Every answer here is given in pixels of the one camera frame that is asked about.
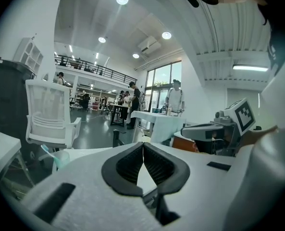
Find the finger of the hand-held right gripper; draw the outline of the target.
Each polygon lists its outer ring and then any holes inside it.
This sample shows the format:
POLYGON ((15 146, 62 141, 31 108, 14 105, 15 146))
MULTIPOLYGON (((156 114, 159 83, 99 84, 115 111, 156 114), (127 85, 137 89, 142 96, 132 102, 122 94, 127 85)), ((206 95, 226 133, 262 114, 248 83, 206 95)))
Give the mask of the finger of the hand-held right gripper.
POLYGON ((181 135, 191 140, 222 139, 224 127, 213 122, 192 125, 182 128, 181 135))

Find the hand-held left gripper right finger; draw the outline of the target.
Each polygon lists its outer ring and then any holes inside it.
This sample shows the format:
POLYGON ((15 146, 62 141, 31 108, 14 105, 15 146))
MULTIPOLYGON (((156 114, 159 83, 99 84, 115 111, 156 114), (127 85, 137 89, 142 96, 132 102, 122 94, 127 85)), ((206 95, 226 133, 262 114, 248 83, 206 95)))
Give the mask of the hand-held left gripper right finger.
POLYGON ((158 215, 144 216, 144 231, 227 231, 224 222, 243 179, 243 151, 236 157, 144 144, 144 163, 168 166, 158 185, 158 215))

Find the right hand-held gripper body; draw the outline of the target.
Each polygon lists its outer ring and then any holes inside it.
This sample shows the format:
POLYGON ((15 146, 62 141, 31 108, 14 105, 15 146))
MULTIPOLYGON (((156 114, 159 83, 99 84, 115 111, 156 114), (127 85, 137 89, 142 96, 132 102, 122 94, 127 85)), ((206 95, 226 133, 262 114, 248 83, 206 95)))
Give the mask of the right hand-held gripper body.
POLYGON ((242 136, 255 124, 255 117, 246 98, 215 113, 213 121, 196 126, 194 139, 197 152, 236 156, 242 136))

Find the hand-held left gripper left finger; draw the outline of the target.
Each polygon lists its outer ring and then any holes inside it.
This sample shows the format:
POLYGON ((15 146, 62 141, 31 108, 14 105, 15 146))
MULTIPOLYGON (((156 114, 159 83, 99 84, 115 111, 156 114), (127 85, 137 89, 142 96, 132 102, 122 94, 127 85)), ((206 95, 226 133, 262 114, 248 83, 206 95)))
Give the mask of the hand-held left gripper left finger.
POLYGON ((61 231, 158 231, 162 225, 140 197, 122 196, 101 175, 104 162, 130 148, 124 145, 75 159, 32 188, 21 201, 35 211, 63 183, 74 186, 51 225, 61 231))

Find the person's right forearm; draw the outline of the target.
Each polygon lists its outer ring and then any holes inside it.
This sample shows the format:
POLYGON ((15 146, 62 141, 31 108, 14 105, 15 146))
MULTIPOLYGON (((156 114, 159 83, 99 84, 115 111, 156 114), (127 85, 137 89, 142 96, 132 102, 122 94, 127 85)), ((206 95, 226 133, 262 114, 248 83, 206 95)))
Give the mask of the person's right forearm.
POLYGON ((253 131, 249 130, 245 134, 243 134, 239 147, 241 148, 247 145, 253 145, 266 134, 275 132, 277 130, 278 130, 277 126, 273 126, 267 130, 253 130, 253 131))

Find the wooden vanity cabinet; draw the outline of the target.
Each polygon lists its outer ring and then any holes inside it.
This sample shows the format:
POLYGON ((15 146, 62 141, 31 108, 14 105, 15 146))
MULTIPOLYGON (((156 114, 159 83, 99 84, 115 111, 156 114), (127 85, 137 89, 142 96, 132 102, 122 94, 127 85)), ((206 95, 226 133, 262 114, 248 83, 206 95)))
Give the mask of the wooden vanity cabinet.
POLYGON ((183 137, 180 131, 174 133, 171 146, 176 149, 199 153, 199 150, 198 150, 198 147, 195 141, 183 137))

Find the teal cup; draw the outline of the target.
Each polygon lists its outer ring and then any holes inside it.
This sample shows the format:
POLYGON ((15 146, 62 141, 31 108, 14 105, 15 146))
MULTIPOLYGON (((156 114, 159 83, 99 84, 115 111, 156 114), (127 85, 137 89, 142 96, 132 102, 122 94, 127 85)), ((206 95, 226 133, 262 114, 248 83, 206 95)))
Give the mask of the teal cup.
POLYGON ((54 152, 52 155, 53 155, 53 166, 52 166, 53 173, 64 168, 70 162, 70 155, 65 150, 54 152))

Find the long ceiling lamp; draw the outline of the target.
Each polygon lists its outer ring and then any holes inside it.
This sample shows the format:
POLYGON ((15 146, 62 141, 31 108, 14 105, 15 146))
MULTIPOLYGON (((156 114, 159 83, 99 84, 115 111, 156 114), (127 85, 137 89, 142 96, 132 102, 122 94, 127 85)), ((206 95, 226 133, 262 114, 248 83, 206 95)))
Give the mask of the long ceiling lamp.
POLYGON ((244 70, 244 71, 257 71, 267 72, 268 68, 264 66, 245 65, 245 64, 234 64, 233 70, 244 70))

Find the teal toothbrush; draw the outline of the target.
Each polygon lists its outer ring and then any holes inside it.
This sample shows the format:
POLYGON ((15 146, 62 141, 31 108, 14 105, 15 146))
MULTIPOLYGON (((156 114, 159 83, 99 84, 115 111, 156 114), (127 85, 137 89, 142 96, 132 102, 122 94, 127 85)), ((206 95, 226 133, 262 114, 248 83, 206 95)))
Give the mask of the teal toothbrush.
POLYGON ((45 158, 51 157, 53 159, 53 166, 52 166, 52 173, 58 170, 58 163, 60 162, 59 159, 55 156, 55 153, 51 153, 49 148, 42 144, 41 149, 46 153, 38 158, 40 162, 42 162, 45 158))

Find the large window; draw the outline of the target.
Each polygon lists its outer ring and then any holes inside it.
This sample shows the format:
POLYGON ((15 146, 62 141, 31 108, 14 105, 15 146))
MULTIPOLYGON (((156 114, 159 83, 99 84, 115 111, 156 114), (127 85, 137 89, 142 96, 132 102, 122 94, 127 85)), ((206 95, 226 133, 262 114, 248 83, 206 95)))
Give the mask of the large window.
POLYGON ((173 80, 181 81, 182 62, 174 62, 148 71, 145 85, 146 111, 160 112, 173 80))

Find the white office chair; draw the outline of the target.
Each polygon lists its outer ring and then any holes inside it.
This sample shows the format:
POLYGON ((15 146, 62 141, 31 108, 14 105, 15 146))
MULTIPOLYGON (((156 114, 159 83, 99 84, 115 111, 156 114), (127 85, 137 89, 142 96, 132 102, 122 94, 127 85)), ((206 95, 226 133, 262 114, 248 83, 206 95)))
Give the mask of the white office chair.
POLYGON ((25 81, 28 103, 28 143, 49 148, 71 149, 79 136, 82 119, 70 118, 70 89, 66 86, 38 79, 25 81))

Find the black dining table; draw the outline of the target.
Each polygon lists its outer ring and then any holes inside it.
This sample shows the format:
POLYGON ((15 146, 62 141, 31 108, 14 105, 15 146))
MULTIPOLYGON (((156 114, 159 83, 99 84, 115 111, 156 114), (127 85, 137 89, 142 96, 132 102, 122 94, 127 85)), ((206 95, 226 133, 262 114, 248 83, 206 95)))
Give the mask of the black dining table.
POLYGON ((128 114, 128 107, 117 105, 117 104, 110 104, 111 108, 111 126, 125 126, 125 120, 127 119, 128 114))

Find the white ceiling air conditioner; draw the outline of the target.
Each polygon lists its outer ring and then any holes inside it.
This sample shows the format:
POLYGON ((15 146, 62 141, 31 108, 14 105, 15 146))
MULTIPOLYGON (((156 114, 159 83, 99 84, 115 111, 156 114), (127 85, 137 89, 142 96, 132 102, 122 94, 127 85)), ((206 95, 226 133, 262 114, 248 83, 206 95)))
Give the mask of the white ceiling air conditioner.
POLYGON ((161 48, 161 44, 153 36, 150 36, 141 42, 138 47, 142 54, 150 55, 161 48))

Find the white side table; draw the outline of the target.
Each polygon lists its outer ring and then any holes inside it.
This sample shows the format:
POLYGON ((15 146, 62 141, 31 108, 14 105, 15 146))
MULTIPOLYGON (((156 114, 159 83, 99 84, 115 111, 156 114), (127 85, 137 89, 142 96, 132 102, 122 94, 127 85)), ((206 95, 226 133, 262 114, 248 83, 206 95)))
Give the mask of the white side table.
POLYGON ((17 138, 0 133, 0 181, 8 170, 9 165, 14 159, 17 159, 27 179, 34 186, 29 170, 23 160, 21 141, 17 138))

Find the black mezzanine railing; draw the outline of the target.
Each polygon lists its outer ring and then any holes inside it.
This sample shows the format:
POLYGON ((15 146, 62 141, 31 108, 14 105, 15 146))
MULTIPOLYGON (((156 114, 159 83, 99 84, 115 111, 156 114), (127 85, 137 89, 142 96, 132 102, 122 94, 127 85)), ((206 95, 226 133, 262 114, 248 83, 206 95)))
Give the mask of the black mezzanine railing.
POLYGON ((118 71, 109 69, 107 67, 88 62, 85 60, 74 60, 73 58, 63 56, 63 55, 55 55, 55 64, 57 66, 67 67, 71 69, 76 69, 79 71, 88 72, 91 74, 99 75, 102 77, 111 78, 116 81, 120 81, 122 83, 129 83, 129 82, 137 82, 136 78, 128 76, 126 74, 120 73, 118 71))

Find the black cabinet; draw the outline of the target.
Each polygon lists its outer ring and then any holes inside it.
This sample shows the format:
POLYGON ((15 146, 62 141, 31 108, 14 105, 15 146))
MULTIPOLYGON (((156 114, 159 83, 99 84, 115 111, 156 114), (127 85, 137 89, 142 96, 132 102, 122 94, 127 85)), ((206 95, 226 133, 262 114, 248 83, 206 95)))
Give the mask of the black cabinet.
POLYGON ((27 143, 28 103, 25 81, 35 72, 29 66, 10 60, 0 60, 0 132, 21 141, 23 159, 31 163, 37 146, 27 143))

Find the white arched shelf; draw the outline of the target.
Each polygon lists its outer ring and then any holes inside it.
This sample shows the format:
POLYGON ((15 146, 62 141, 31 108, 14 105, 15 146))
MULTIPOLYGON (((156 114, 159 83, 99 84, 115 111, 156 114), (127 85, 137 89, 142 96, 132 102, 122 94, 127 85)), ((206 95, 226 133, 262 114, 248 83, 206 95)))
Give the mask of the white arched shelf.
POLYGON ((13 61, 27 65, 37 74, 43 58, 42 52, 32 38, 22 38, 13 61))

